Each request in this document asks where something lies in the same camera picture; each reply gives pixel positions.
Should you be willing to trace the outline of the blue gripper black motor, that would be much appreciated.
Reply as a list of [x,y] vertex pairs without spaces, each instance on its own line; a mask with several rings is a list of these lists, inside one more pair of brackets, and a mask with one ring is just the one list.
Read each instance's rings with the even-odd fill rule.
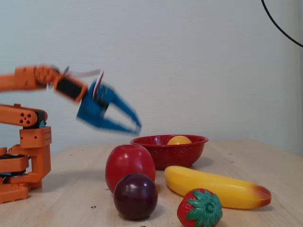
[[[110,104],[114,104],[119,110],[130,117],[134,128],[105,118],[105,112]],[[128,105],[114,90],[102,84],[101,80],[95,80],[81,101],[77,118],[99,129],[108,129],[125,133],[140,134],[142,124],[136,111]]]

